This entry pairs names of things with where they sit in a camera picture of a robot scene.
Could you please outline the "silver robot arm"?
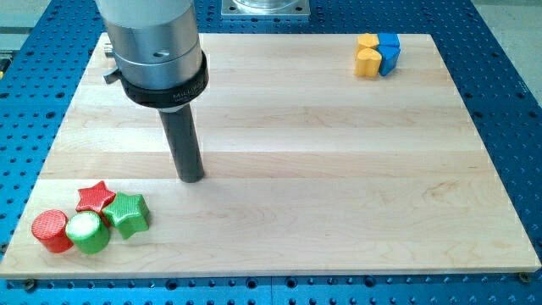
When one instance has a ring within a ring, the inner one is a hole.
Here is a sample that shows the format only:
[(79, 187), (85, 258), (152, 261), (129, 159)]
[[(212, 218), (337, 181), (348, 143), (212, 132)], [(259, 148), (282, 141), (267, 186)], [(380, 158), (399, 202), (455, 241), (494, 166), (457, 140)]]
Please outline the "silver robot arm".
[(126, 96), (149, 108), (183, 106), (207, 87), (191, 0), (96, 0)]

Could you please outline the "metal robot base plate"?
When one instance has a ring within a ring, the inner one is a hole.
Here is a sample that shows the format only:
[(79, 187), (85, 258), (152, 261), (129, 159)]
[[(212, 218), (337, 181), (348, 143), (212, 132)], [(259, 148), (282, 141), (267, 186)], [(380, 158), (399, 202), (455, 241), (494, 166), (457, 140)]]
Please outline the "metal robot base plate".
[(308, 16), (309, 0), (223, 0), (221, 14), (226, 16)]

